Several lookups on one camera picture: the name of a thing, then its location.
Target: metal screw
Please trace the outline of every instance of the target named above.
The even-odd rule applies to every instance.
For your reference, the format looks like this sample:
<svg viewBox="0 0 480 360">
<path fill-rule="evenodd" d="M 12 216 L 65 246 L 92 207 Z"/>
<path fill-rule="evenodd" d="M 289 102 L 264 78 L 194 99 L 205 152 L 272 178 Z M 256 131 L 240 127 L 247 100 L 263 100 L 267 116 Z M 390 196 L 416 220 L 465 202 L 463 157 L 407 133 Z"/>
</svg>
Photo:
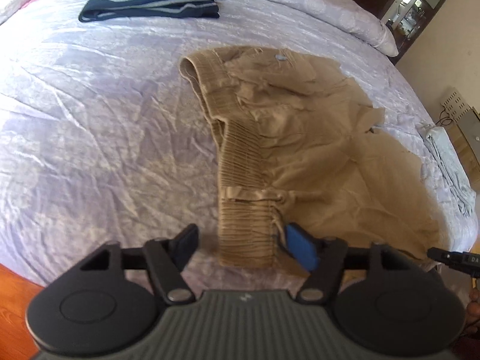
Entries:
<svg viewBox="0 0 480 360">
<path fill-rule="evenodd" d="M 166 297 L 172 302 L 185 302 L 190 299 L 191 292 L 186 288 L 175 288 L 171 290 Z"/>
<path fill-rule="evenodd" d="M 300 297 L 306 302 L 316 302 L 323 298 L 323 291 L 316 288 L 306 288 L 300 293 Z"/>
</svg>

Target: bed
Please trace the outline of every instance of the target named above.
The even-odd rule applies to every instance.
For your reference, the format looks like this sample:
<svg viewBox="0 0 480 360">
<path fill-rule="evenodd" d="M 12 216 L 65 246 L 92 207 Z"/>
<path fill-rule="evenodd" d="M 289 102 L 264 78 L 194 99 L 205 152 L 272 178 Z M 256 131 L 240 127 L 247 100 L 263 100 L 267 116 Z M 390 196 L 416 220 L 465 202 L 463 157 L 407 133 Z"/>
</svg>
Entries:
<svg viewBox="0 0 480 360">
<path fill-rule="evenodd" d="M 188 223 L 201 248 L 184 277 L 203 288 L 298 287 L 272 269 L 220 267 L 215 145 L 181 56 L 257 44 L 341 63 L 386 109 L 381 128 L 422 162 L 452 250 L 477 238 L 418 129 L 432 123 L 385 54 L 393 37 L 351 0 L 226 0 L 220 19 L 80 23 L 87 0 L 34 0 L 0 26 L 0 263 L 46 285 L 100 244 L 141 246 Z"/>
</svg>

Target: black robotic device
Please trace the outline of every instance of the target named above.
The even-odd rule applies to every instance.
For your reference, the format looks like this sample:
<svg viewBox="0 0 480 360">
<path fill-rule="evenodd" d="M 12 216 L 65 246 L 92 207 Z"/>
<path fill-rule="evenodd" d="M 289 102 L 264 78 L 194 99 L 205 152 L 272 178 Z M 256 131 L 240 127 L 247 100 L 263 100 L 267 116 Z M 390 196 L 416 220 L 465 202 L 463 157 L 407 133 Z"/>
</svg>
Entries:
<svg viewBox="0 0 480 360">
<path fill-rule="evenodd" d="M 465 311 L 441 280 L 387 245 L 348 247 L 294 223 L 285 234 L 285 251 L 311 272 L 296 298 L 207 290 L 196 299 L 180 274 L 198 247 L 196 225 L 141 248 L 105 244 L 30 303 L 34 359 L 455 358 L 448 347 Z M 154 294 L 127 269 L 146 270 Z M 339 294 L 346 269 L 367 278 Z"/>
</svg>

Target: finger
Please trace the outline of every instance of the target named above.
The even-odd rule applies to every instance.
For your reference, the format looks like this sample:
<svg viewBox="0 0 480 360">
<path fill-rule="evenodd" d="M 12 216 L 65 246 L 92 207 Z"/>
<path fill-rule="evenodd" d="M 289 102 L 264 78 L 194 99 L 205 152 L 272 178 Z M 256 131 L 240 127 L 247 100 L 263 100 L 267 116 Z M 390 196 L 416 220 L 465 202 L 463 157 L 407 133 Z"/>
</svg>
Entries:
<svg viewBox="0 0 480 360">
<path fill-rule="evenodd" d="M 466 306 L 467 317 L 472 317 L 473 319 L 480 318 L 480 304 L 477 302 L 470 302 Z"/>
<path fill-rule="evenodd" d="M 475 326 L 471 326 L 471 327 L 468 327 L 466 328 L 464 331 L 463 331 L 463 334 L 465 335 L 474 335 L 478 332 L 478 328 L 475 327 Z"/>
<path fill-rule="evenodd" d="M 473 300 L 474 302 L 478 302 L 480 298 L 480 291 L 477 290 L 476 288 L 472 288 L 469 295 L 470 295 L 470 300 Z"/>
</svg>

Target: bedside table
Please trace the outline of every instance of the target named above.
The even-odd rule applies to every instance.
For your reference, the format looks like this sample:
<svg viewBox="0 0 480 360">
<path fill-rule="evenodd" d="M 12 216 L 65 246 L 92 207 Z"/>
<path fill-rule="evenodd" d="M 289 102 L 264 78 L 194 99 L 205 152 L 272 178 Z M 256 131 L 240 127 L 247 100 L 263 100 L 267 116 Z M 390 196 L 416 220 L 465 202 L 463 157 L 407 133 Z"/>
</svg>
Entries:
<svg viewBox="0 0 480 360">
<path fill-rule="evenodd" d="M 471 188 L 480 192 L 480 119 L 474 109 L 446 129 Z"/>
</svg>

